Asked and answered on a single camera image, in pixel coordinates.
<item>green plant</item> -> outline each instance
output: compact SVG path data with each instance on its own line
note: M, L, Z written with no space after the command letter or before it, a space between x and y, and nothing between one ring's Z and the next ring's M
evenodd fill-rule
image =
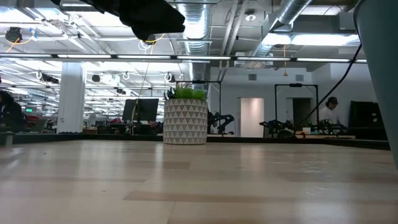
M196 100L206 100L206 93L203 90L193 90L190 84L179 85L175 87L175 98L176 99L196 99Z

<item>white geometric planter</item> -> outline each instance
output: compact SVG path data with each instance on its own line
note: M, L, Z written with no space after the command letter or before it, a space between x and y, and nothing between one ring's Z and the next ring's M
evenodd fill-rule
M207 103L194 99L166 100L163 142L197 145L207 139Z

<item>exposed ceiling duct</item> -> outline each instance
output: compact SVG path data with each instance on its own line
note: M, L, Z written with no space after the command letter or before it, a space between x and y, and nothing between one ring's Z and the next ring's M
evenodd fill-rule
M251 56L265 57L271 51L273 45L263 44L268 33L276 28L283 26L292 27L294 20L298 18L300 13L312 2L312 0L283 0L281 8L277 12L269 14L263 23L263 41L251 52ZM245 64L246 68L254 68L257 62L249 62Z
M197 40L207 39L210 20L209 4L178 4L178 10L185 16L184 39L194 39L193 42L185 42L185 50L190 55L208 55L209 43ZM191 80L209 80L209 63L190 63L189 64Z

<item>man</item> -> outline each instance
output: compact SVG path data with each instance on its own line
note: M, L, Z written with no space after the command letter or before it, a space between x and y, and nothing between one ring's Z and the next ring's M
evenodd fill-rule
M6 91L0 91L0 132L18 133L24 128L24 114L19 103Z
M319 111L319 119L321 121L328 120L330 124L339 124L338 115L335 112L338 102L337 98L332 96L326 102L326 106Z

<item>vent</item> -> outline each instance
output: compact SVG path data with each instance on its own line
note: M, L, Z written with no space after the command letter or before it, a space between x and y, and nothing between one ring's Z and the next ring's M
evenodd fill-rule
M249 74L249 81L256 81L257 75L256 74Z
M296 75L296 82L304 82L304 75Z

